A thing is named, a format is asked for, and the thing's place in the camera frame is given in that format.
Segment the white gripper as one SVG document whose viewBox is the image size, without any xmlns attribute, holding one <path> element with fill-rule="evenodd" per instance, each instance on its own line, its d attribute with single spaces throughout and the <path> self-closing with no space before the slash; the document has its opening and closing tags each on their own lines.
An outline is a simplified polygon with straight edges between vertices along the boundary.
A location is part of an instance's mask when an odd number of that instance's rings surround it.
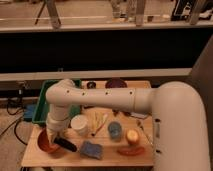
<svg viewBox="0 0 213 171">
<path fill-rule="evenodd" d="M 46 120 L 46 132 L 49 144 L 52 145 L 56 138 L 63 138 L 66 131 L 66 122 L 52 118 Z"/>
</svg>

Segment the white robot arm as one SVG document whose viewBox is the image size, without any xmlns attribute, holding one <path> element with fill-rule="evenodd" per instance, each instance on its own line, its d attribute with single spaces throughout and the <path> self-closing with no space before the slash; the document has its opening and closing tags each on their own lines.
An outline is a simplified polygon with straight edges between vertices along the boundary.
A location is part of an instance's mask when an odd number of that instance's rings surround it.
<svg viewBox="0 0 213 171">
<path fill-rule="evenodd" d="M 81 89 L 63 79 L 47 89 L 46 99 L 49 141 L 67 129 L 72 105 L 150 114 L 154 171 L 211 171 L 205 106 L 199 93 L 184 82 L 158 88 Z"/>
</svg>

